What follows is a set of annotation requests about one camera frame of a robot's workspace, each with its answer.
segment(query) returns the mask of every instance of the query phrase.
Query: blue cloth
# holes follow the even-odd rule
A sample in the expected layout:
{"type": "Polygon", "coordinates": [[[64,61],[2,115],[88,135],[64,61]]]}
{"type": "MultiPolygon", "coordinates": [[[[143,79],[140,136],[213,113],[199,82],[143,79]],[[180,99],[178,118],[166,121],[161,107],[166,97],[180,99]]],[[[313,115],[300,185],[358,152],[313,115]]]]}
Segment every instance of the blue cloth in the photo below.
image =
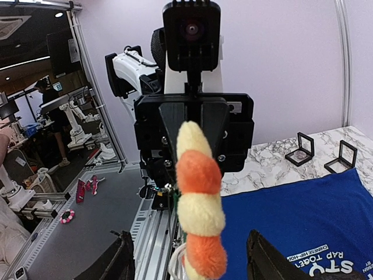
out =
{"type": "Polygon", "coordinates": [[[373,280],[373,197],[356,169],[223,197],[222,203],[228,254],[223,280],[248,279],[252,229],[310,276],[354,270],[373,280]]]}

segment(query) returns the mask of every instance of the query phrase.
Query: black shorts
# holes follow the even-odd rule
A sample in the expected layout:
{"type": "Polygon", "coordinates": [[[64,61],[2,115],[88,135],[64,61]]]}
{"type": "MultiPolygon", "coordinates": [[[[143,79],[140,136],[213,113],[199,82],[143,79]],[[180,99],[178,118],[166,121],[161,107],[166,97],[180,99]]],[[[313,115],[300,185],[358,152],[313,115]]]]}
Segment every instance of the black shorts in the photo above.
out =
{"type": "Polygon", "coordinates": [[[51,125],[51,130],[53,133],[63,132],[64,127],[68,127],[70,125],[70,122],[67,119],[61,119],[54,121],[54,123],[51,125]]]}

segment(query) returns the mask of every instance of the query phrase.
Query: marble countertop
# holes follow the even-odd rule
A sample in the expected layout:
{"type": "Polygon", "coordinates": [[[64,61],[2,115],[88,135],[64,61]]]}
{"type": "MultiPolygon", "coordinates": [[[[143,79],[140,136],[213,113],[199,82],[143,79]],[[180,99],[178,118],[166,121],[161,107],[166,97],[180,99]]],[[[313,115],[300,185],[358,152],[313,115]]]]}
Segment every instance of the marble countertop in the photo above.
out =
{"type": "Polygon", "coordinates": [[[373,141],[354,127],[311,134],[315,156],[297,167],[285,155],[298,148],[298,139],[255,145],[249,150],[244,169],[223,177],[221,196],[254,191],[330,174],[324,164],[338,158],[339,142],[345,140],[358,149],[356,169],[367,190],[373,195],[373,141]]]}

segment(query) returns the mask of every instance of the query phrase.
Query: ceiling light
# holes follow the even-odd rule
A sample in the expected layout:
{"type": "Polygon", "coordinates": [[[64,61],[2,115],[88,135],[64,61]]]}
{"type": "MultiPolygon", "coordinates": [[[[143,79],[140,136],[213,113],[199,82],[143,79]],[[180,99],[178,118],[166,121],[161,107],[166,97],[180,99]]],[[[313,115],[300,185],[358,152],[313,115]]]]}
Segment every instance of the ceiling light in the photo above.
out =
{"type": "Polygon", "coordinates": [[[48,57],[36,58],[36,59],[33,59],[33,60],[29,60],[29,61],[25,61],[25,62],[21,62],[21,63],[17,63],[17,64],[13,64],[13,65],[10,65],[10,66],[0,68],[0,71],[7,70],[9,68],[13,68],[13,67],[17,67],[17,66],[21,66],[21,65],[28,64],[28,63],[35,62],[35,61],[48,60],[50,58],[51,57],[49,57],[49,56],[48,57]]]}

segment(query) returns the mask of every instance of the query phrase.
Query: ceiling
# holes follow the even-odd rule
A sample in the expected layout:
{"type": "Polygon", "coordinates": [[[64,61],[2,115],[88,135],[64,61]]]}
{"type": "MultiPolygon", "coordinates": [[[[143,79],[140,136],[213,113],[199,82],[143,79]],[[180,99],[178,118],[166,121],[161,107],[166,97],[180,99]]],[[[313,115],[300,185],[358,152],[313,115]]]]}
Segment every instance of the ceiling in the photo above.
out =
{"type": "Polygon", "coordinates": [[[50,60],[44,59],[0,71],[0,86],[51,68],[50,60]]]}
{"type": "Polygon", "coordinates": [[[57,18],[58,12],[35,8],[0,9],[0,16],[31,16],[9,38],[0,40],[0,68],[48,56],[46,36],[69,28],[66,13],[57,18]]]}

